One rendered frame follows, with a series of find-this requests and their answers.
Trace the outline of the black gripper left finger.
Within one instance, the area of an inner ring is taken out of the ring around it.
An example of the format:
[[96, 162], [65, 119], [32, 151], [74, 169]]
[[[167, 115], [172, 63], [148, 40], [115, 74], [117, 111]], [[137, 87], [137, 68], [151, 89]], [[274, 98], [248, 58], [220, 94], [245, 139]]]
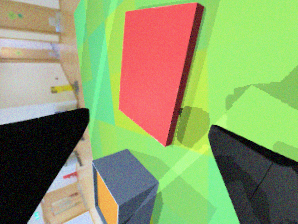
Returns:
[[0, 224], [27, 224], [82, 138], [79, 108], [0, 125]]

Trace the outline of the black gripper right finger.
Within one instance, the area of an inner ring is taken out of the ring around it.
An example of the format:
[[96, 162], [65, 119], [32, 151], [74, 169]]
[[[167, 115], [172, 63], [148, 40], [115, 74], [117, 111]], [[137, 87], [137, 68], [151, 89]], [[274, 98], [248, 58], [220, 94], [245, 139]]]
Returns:
[[218, 125], [208, 140], [239, 224], [298, 224], [298, 162]]

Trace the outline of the red lid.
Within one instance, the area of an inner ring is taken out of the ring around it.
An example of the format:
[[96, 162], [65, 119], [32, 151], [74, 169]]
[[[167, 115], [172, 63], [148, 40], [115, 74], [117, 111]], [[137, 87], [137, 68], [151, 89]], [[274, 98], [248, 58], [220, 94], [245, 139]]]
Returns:
[[172, 145], [204, 6], [125, 12], [119, 110], [164, 147]]

